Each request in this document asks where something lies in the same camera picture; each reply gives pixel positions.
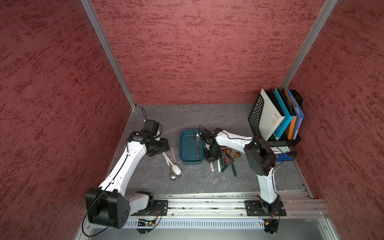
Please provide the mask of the patterned handle steel spoon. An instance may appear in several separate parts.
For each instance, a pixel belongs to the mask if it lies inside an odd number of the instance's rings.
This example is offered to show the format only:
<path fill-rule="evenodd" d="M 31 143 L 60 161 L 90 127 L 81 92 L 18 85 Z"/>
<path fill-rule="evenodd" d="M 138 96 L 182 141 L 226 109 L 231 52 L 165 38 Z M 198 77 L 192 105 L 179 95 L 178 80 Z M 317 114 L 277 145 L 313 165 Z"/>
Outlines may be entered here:
<path fill-rule="evenodd" d="M 200 161 L 200 147 L 199 147 L 200 134 L 199 133 L 196 133 L 196 135 L 195 135 L 195 142 L 196 142 L 197 162 L 199 162 Z"/>

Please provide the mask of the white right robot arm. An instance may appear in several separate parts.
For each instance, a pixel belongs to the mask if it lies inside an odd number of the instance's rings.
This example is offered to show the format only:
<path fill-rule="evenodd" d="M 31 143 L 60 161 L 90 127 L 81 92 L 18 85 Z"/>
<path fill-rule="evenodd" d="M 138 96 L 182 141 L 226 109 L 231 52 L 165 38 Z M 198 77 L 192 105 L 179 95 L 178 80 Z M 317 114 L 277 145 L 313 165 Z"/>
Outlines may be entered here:
<path fill-rule="evenodd" d="M 209 161 L 217 160 L 224 147 L 246 156 L 250 169 L 258 176 L 262 213 L 272 215 L 277 210 L 280 198 L 274 177 L 277 156 L 269 144 L 264 140 L 235 135 L 222 129 L 213 132 L 204 129 L 200 137 L 206 143 L 205 157 Z"/>

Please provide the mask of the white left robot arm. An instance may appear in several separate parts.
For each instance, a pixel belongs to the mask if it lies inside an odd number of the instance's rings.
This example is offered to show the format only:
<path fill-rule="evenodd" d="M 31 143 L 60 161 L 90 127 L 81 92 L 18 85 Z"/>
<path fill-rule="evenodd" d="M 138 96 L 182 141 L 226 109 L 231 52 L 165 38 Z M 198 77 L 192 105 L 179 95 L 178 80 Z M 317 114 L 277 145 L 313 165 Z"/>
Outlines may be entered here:
<path fill-rule="evenodd" d="M 170 150 L 166 138 L 149 132 L 132 132 L 126 139 L 125 150 L 113 170 L 97 188 L 86 193 L 89 223 L 121 229 L 128 218 L 136 213 L 152 214 L 156 209 L 151 193 L 137 192 L 126 196 L 128 183 L 140 160 Z"/>

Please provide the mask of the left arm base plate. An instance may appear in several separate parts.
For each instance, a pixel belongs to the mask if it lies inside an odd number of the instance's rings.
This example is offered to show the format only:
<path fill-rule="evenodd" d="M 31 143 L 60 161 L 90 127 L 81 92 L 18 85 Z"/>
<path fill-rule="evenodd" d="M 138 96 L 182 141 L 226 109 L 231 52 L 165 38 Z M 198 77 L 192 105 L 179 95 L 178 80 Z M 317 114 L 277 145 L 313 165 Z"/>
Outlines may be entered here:
<path fill-rule="evenodd" d="M 140 210 L 134 213 L 133 216 L 164 217 L 168 214 L 168 206 L 169 201 L 167 200 L 154 200 L 154 202 L 151 203 L 150 207 L 147 207 L 144 210 Z"/>

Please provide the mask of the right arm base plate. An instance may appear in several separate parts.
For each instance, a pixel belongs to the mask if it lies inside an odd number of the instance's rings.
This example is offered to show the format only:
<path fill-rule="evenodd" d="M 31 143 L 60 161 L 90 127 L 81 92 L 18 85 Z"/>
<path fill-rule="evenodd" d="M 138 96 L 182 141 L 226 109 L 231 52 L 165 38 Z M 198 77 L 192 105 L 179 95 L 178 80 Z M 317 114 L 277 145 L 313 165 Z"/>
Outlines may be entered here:
<path fill-rule="evenodd" d="M 281 200 L 276 199 L 272 204 L 260 201 L 245 201 L 248 217 L 286 217 L 287 213 Z"/>

